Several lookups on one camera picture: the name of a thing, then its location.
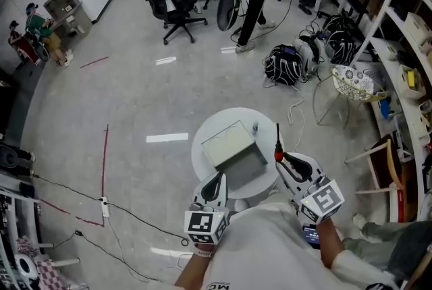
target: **cap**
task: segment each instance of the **cap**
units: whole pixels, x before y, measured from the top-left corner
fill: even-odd
[[[29,3],[26,7],[26,14],[27,16],[30,14],[32,8],[38,8],[39,5],[35,5],[33,2]]]

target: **round table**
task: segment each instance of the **round table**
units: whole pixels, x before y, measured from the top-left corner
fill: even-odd
[[[260,194],[271,187],[279,176],[275,166],[275,145],[276,145],[276,123],[258,111],[247,108],[230,108],[222,110],[209,117],[198,129],[192,143],[192,166],[196,176],[202,181],[209,175],[216,172],[204,153],[201,143],[208,140],[226,127],[240,120],[246,130],[252,135],[252,126],[258,122],[258,132],[252,136],[258,145],[261,153],[267,161],[265,172],[245,183],[244,186],[236,189],[228,189],[228,198],[243,199]]]

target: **khaki shorts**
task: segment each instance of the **khaki shorts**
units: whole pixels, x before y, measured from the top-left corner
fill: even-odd
[[[43,44],[47,47],[48,52],[52,53],[60,48],[61,40],[58,35],[53,32],[50,37],[43,38]]]

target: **gray concrete floor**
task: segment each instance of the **gray concrete floor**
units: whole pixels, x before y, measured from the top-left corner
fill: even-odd
[[[266,18],[280,21],[289,1],[267,0]],[[304,15],[298,9],[298,0],[293,0],[288,17],[276,31],[258,38],[254,51],[235,55],[221,53],[221,48],[234,44],[229,32],[217,28],[216,9],[214,0],[203,11],[208,26],[190,25],[195,44],[190,44],[186,33],[180,30],[164,46],[166,30],[162,21],[153,17],[145,0],[113,0],[100,22],[74,49],[70,67],[62,69],[48,63],[42,74],[22,138],[23,149],[32,150],[37,156],[36,173],[99,197],[104,130],[109,124],[105,195],[110,202],[148,222],[182,234],[184,211],[198,184],[190,147],[205,119],[230,107],[258,110],[281,123],[286,150],[291,150],[302,128],[302,118],[295,109],[294,124],[290,126],[287,114],[300,96],[290,87],[263,88],[261,61],[275,45],[294,40],[314,15]],[[334,11],[335,7],[327,2],[326,9]],[[106,56],[109,58],[80,69],[81,65]],[[177,61],[155,65],[156,60],[172,56]],[[327,75],[328,64],[322,65],[320,73],[322,78]],[[301,108],[306,128],[297,151],[317,159],[330,178],[337,179],[346,203],[334,221],[344,233],[349,233],[354,212],[369,215],[372,207],[385,206],[383,196],[359,200],[354,195],[356,188],[368,186],[366,162],[358,161],[349,167],[343,162],[347,156],[371,146],[378,135],[366,106],[353,107],[346,129],[340,121],[346,113],[343,104],[325,120],[328,126],[317,126],[312,112],[317,82],[315,78],[298,85],[305,97]],[[318,113],[331,94],[335,94],[331,83],[327,88],[324,85],[318,98]],[[189,139],[146,143],[148,135],[174,133],[189,133]],[[101,222],[98,202],[34,181],[39,198],[72,213],[64,214],[42,204],[44,241],[58,243],[79,229],[91,241],[120,256],[109,225],[96,227],[74,218],[76,215]],[[182,247],[178,238],[147,227],[115,208],[111,208],[110,219],[131,266],[166,281],[179,275],[180,271],[172,268],[177,267],[178,256],[188,252],[188,248]],[[51,254],[55,259],[79,257],[81,263],[64,268],[64,273],[87,283],[92,290],[145,287],[130,276],[124,265],[80,237]]]

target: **power strip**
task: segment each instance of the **power strip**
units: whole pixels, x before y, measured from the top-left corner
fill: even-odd
[[[103,196],[101,198],[101,205],[102,205],[102,215],[105,218],[109,218],[109,207],[108,207],[108,200],[106,196]]]

